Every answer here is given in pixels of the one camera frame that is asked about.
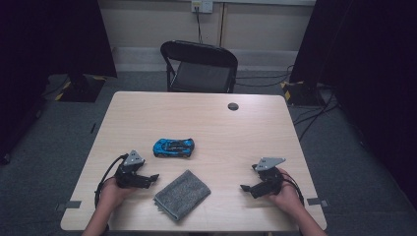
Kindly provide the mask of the black folding chair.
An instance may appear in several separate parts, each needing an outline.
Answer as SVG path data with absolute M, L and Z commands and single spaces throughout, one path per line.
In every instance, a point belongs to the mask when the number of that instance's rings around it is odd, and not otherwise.
M 160 46 L 167 90 L 232 93 L 238 60 L 229 50 L 197 42 L 170 40 Z

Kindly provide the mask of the black stand base striped tape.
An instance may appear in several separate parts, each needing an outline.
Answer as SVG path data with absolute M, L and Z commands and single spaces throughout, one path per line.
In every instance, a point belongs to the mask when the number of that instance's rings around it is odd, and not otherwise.
M 69 81 L 56 95 L 56 101 L 95 102 L 106 79 L 99 76 L 70 74 Z
M 293 106 L 323 106 L 325 104 L 319 90 L 304 82 L 280 84 L 283 96 Z

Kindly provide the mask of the grey tape strip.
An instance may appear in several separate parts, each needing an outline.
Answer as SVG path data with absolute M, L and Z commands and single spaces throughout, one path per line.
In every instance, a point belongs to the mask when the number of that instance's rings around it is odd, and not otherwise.
M 307 199 L 307 203 L 309 206 L 318 206 L 320 205 L 321 207 L 328 207 L 329 203 L 327 200 L 321 200 L 320 198 L 310 198 Z
M 66 203 L 58 204 L 55 208 L 56 211 L 65 211 L 67 208 L 79 208 L 81 201 L 68 201 Z

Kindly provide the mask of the black curtain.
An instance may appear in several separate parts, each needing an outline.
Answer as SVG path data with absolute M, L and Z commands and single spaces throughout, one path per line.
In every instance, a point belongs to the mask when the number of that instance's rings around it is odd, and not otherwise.
M 0 164 L 60 74 L 117 76 L 98 0 L 0 0 Z
M 316 0 L 290 80 L 335 88 L 417 208 L 417 0 Z

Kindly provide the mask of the blue toy car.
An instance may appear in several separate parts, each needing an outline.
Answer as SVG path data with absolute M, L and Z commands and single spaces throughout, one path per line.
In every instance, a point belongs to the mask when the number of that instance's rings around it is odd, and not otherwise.
M 193 139 L 160 139 L 153 145 L 152 151 L 156 157 L 190 157 L 194 148 Z

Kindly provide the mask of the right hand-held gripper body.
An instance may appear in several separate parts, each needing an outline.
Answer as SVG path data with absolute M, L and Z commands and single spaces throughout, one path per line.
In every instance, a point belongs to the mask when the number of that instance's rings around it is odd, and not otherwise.
M 267 194 L 278 194 L 281 190 L 283 176 L 276 166 L 285 161 L 284 157 L 262 157 L 258 164 L 252 168 L 259 174 L 262 187 L 258 190 L 266 191 Z

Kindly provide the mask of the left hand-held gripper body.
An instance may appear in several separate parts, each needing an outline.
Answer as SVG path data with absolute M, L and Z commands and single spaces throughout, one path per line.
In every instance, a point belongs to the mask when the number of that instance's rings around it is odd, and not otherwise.
M 122 163 L 118 166 L 114 177 L 120 188 L 142 188 L 144 181 L 137 174 L 137 171 L 145 163 L 145 160 L 133 149 Z

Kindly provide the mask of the grey terry cloth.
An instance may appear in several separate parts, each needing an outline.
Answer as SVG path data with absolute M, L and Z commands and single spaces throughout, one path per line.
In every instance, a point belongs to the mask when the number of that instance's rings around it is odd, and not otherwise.
M 211 190 L 202 180 L 190 170 L 186 170 L 159 191 L 153 200 L 171 219 L 179 221 L 210 193 Z

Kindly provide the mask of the white wall socket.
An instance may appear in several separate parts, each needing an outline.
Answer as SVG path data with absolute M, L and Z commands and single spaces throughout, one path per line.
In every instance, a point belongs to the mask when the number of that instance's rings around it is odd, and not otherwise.
M 213 11 L 213 2 L 211 0 L 192 0 L 191 11 L 193 13 L 211 14 Z

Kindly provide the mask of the person's right hand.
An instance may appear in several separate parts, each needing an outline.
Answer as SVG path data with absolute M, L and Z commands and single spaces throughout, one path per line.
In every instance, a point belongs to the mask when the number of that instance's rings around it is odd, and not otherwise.
M 289 174 L 282 168 L 279 168 L 279 172 L 284 177 L 281 190 L 277 195 L 268 195 L 267 199 L 286 213 L 296 207 L 303 207 L 303 204 L 300 202 L 295 183 L 291 180 Z

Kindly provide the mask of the person's left hand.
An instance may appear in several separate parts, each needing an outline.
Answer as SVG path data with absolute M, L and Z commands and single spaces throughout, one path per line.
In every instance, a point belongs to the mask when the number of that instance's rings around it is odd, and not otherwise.
M 115 178 L 109 178 L 104 181 L 96 208 L 113 211 L 135 191 L 136 188 L 132 187 L 120 188 Z

